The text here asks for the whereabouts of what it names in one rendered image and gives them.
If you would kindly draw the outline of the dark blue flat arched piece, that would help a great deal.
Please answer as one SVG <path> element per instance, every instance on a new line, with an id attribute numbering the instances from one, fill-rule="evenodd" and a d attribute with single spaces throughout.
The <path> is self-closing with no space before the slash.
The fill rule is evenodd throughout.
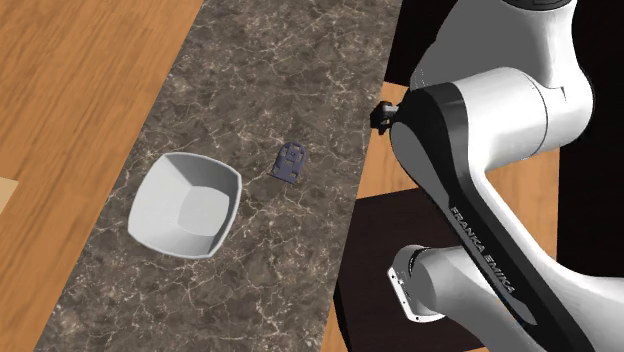
<path id="1" fill-rule="evenodd" d="M 306 149 L 298 142 L 285 143 L 276 156 L 269 174 L 294 184 L 299 178 L 306 160 Z"/>

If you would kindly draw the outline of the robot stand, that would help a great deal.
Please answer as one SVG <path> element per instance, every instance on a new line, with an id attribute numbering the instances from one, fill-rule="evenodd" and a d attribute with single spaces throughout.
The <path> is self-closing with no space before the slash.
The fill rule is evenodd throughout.
<path id="1" fill-rule="evenodd" d="M 334 292 L 349 352 L 466 352 L 482 343 L 454 321 L 409 321 L 388 279 L 398 250 L 451 247 L 459 239 L 420 189 L 358 199 Z"/>

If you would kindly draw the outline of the white square bowl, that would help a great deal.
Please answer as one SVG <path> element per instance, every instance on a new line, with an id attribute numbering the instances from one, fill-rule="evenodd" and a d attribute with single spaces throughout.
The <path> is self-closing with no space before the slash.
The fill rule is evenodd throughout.
<path id="1" fill-rule="evenodd" d="M 162 254 L 210 258 L 228 236 L 241 193 L 241 175 L 231 166 L 193 153 L 165 153 L 138 188 L 128 233 Z"/>

